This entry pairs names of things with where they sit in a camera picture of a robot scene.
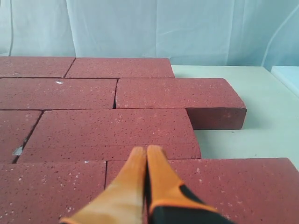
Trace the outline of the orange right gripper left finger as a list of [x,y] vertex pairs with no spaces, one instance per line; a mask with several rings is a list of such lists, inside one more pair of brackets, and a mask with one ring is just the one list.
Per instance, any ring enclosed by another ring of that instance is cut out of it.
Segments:
[[141,224],[143,220],[146,152],[134,147],[105,190],[61,224]]

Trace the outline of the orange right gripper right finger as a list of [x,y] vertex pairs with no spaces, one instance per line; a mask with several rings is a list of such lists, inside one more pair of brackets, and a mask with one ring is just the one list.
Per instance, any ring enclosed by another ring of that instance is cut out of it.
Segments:
[[232,223],[185,185],[157,145],[147,147],[147,181],[149,224]]

